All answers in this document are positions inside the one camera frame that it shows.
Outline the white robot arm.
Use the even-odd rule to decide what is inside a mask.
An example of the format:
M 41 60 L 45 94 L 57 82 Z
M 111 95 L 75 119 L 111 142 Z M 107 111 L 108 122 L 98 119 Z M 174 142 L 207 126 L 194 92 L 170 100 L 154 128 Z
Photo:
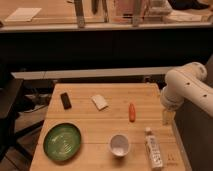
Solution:
M 166 86 L 160 92 L 160 101 L 164 106 L 164 125 L 171 124 L 175 112 L 183 105 L 185 99 L 213 118 L 213 88 L 204 83 L 206 78 L 207 69 L 199 62 L 174 67 L 166 73 Z

